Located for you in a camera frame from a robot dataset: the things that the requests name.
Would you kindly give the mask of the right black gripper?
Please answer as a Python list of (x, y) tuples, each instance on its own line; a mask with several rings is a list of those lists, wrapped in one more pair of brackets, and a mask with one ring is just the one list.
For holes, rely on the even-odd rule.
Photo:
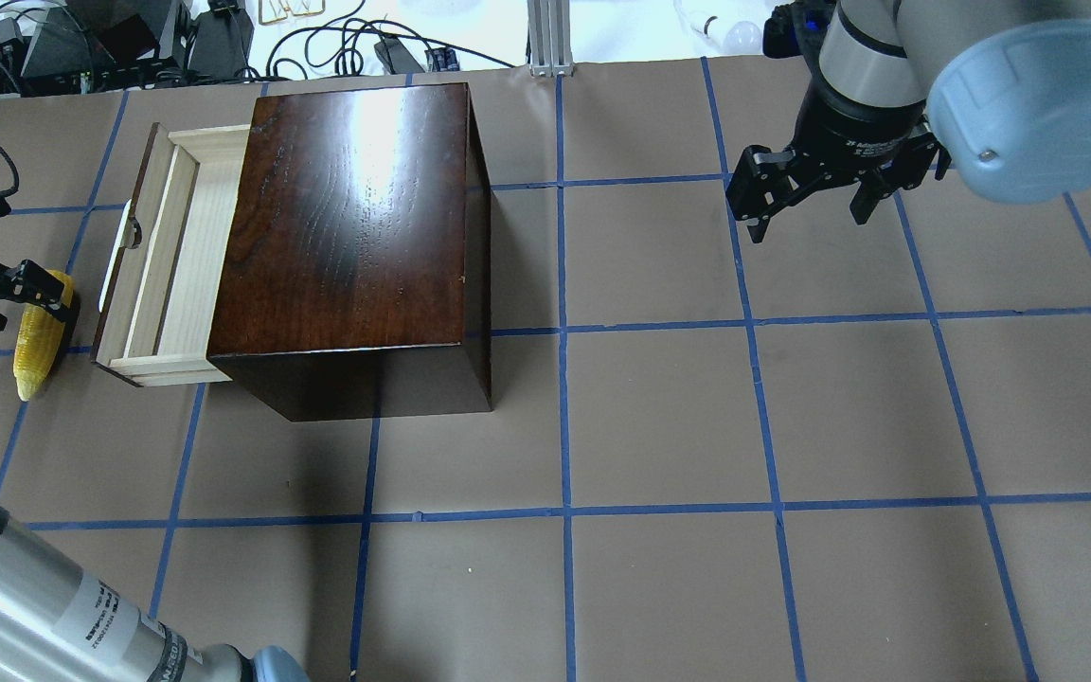
[(849, 99), (825, 81), (813, 81), (802, 100), (794, 137), (775, 152), (745, 147), (724, 191), (728, 207), (760, 244), (781, 211), (798, 206), (834, 181), (860, 180), (850, 203), (858, 225), (898, 190), (922, 186), (930, 171), (945, 176), (945, 148), (932, 134), (925, 104), (876, 107)]

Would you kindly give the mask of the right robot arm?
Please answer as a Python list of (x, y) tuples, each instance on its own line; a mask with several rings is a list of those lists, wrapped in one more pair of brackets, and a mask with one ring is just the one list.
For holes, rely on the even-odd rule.
[(810, 86), (791, 143), (745, 147), (724, 191), (753, 242), (832, 188), (858, 224), (949, 169), (995, 203), (1091, 188), (1091, 1), (793, 1), (762, 51)]

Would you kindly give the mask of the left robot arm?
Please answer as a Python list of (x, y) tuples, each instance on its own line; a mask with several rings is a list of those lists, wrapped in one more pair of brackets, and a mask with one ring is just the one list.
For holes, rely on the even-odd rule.
[[(231, 208), (225, 190), (238, 183), (243, 148), (240, 125), (182, 133), (156, 125), (104, 282), (97, 364), (124, 368), (157, 357), (177, 247), (188, 227), (207, 220), (209, 206)], [(0, 190), (0, 217), (9, 213), (8, 198)], [(31, 260), (0, 262), (0, 299), (44, 322), (74, 319), (60, 278)], [(191, 646), (0, 506), (0, 681), (304, 679), (302, 666), (278, 646), (251, 656), (228, 644)]]

